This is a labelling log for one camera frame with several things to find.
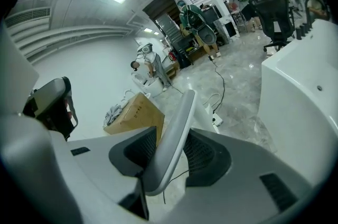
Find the marble floor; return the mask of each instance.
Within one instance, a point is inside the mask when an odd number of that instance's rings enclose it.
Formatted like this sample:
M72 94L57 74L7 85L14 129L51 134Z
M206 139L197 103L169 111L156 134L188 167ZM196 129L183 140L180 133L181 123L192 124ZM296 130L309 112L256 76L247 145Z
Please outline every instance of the marble floor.
M263 51L263 45L269 42L270 38L266 37L262 31L256 31L255 33L242 33L238 40L220 48L222 57L216 58L214 63L218 66L218 73L224 78L225 93L216 113L224 121L219 126L220 134L253 142L275 152L276 149L268 131L257 117L261 88L261 63L276 52L274 48L268 48L268 52ZM198 59L193 66L182 69L173 79L173 86L180 91L187 90L191 86L199 93L202 102L207 101L215 93L222 96L223 92L223 81L215 72L215 65L206 55ZM180 97L181 93L170 87L155 98L165 114L164 130ZM213 96L209 103L213 104L217 99L218 96ZM188 170L187 160L183 153L173 178L186 170ZM166 204L164 204L162 194L147 197L151 220L159 221L183 196L187 176L188 173L185 173L169 184L165 190Z

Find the black office chair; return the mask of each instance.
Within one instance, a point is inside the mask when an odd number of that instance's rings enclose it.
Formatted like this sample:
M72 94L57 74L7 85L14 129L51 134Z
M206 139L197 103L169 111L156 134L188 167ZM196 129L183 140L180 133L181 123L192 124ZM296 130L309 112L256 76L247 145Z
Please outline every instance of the black office chair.
M277 46L277 51L286 46L289 43L287 39L294 32L289 19L289 0L249 0L249 4L256 10L264 33L272 40L272 43L264 46L264 51L270 46ZM280 32L275 32L275 22Z

